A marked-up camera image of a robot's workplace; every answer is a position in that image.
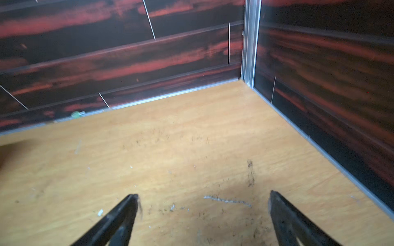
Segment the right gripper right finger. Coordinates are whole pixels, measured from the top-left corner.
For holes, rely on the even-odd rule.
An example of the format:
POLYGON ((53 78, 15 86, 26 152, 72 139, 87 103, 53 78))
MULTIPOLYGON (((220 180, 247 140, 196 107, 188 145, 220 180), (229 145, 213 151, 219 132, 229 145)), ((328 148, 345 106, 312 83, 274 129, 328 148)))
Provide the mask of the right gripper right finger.
POLYGON ((268 210, 280 246, 338 246, 279 192, 272 190, 268 210))

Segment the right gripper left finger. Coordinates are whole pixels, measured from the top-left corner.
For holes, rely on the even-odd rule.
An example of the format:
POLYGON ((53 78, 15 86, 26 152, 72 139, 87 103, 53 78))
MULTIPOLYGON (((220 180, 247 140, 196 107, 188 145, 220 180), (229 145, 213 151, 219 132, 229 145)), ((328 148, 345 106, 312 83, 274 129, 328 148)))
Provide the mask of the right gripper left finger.
POLYGON ((128 246, 139 205, 137 194, 127 195, 73 245, 128 246))

